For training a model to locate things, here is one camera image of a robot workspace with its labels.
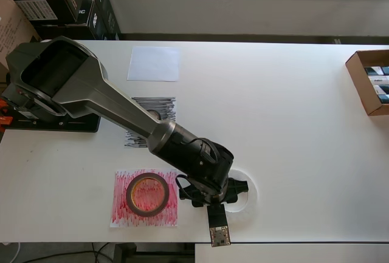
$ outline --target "open cardboard box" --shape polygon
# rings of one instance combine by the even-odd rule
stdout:
[[[389,104],[382,104],[364,67],[389,66],[389,50],[358,50],[346,62],[346,67],[357,88],[369,116],[389,114]]]

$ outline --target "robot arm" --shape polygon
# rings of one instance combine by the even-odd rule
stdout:
[[[174,121],[154,118],[108,81],[105,68],[92,52],[65,37],[21,44],[7,62],[13,89],[52,115],[78,118],[95,113],[143,137],[152,154],[186,174],[180,177],[191,185],[183,189],[177,182],[180,197],[191,199],[196,207],[208,205],[213,245],[229,245],[221,202],[236,201],[229,191],[230,151],[197,138]],[[7,90],[2,97],[12,102]],[[240,192],[247,192],[247,183],[242,183]]]

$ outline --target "red scribbles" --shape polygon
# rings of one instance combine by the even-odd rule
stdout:
[[[169,200],[164,210],[153,217],[140,217],[134,214],[127,206],[126,191],[127,187],[136,176],[145,173],[153,172],[163,177],[169,186]],[[138,225],[154,225],[173,227],[177,225],[177,185],[175,178],[177,171],[175,169],[142,169],[130,171],[117,171],[115,177],[114,201],[112,204],[111,227],[130,227]],[[153,199],[147,197],[145,200],[138,200],[137,203],[144,209],[153,208],[153,205],[158,204],[160,197],[156,196]]]

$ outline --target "paper with red scribbles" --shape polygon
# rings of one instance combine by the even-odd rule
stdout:
[[[136,176],[143,173],[156,173],[164,178],[169,186],[168,204],[159,214],[153,217],[141,217],[134,214],[126,202],[127,187]],[[112,204],[111,227],[162,226],[175,227],[178,219],[177,207],[177,170],[175,169],[140,169],[117,171],[114,187],[114,202]]]

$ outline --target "sticker label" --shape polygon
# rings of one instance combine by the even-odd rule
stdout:
[[[57,20],[46,0],[15,1],[28,20]]]
[[[29,119],[39,119],[38,117],[36,117],[35,115],[33,115],[31,112],[28,111],[19,111],[19,113],[23,114],[25,117]]]

